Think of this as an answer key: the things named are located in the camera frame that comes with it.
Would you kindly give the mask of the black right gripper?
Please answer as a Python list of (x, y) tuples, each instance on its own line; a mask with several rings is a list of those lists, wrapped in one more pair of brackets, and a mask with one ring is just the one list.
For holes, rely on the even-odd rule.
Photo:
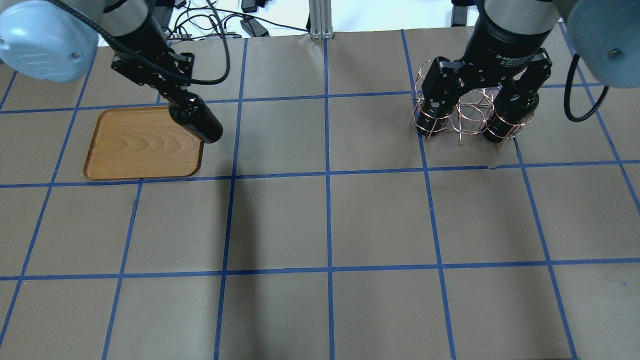
[(550, 78), (553, 67), (547, 50), (542, 48), (550, 32), (521, 34), (500, 27), (490, 18), (478, 18), (461, 61), (438, 56), (430, 62), (422, 82), (423, 99), (458, 103), (459, 89), (466, 92), (501, 85), (501, 109), (535, 109), (538, 91)]

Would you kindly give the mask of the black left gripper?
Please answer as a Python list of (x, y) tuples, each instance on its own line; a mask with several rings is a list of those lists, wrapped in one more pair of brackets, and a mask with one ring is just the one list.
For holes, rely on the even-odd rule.
[(160, 93), (182, 91), (192, 84), (192, 53), (176, 53), (157, 20), (143, 20), (122, 35), (114, 31), (112, 68), (135, 84), (149, 85)]

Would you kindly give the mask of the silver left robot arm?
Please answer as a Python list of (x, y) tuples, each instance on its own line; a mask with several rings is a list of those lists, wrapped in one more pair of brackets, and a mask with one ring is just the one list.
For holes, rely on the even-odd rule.
[[(110, 68), (113, 52), (85, 39), (50, 11), (1, 16), (1, 59), (25, 48), (25, 58), (1, 66), (2, 114), (166, 107), (154, 89)], [(473, 28), (338, 31), (327, 43), (306, 34), (227, 41), (230, 74), (215, 86), (193, 86), (213, 111), (221, 104), (400, 97), (410, 93), (409, 68), (437, 56), (460, 57)]]

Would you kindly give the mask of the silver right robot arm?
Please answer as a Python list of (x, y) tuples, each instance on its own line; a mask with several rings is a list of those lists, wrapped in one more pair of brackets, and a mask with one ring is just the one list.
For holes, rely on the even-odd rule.
[(640, 84), (637, 0), (478, 0), (478, 19), (459, 69), (465, 85), (495, 87), (528, 66), (562, 20), (569, 43), (608, 88)]

